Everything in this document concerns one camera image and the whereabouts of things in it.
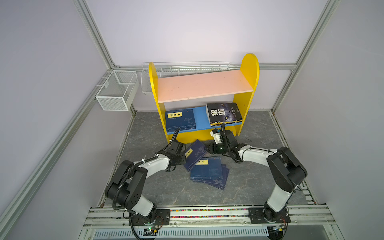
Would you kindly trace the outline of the dark wolf cover book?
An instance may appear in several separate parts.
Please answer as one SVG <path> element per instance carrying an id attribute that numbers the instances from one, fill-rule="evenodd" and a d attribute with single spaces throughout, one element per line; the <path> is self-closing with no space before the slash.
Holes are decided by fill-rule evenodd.
<path id="1" fill-rule="evenodd" d="M 236 103 L 206 104 L 206 113 L 211 126 L 240 123 L 243 117 Z"/>

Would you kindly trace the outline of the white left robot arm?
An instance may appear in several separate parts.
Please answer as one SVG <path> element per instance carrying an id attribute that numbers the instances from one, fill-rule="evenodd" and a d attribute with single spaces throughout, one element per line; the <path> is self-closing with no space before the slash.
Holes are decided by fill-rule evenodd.
<path id="1" fill-rule="evenodd" d="M 163 149 L 148 159 L 123 161 L 105 189 L 105 197 L 112 200 L 113 210 L 126 210 L 147 223 L 156 218 L 156 205 L 142 195 L 146 179 L 160 171 L 171 172 L 186 163 L 186 145 L 171 140 Z"/>

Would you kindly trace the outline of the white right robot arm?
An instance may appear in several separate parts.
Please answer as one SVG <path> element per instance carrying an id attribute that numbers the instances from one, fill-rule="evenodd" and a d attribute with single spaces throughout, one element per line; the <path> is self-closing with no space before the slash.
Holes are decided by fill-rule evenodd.
<path id="1" fill-rule="evenodd" d="M 271 171 L 275 187 L 262 209 L 250 210 L 250 219 L 266 223 L 290 223 L 287 203 L 308 176 L 306 168 L 293 152 L 287 147 L 263 149 L 240 144 L 230 130 L 214 129 L 210 135 L 215 142 L 206 146 L 206 150 L 211 155 L 220 154 L 238 164 L 260 164 Z"/>

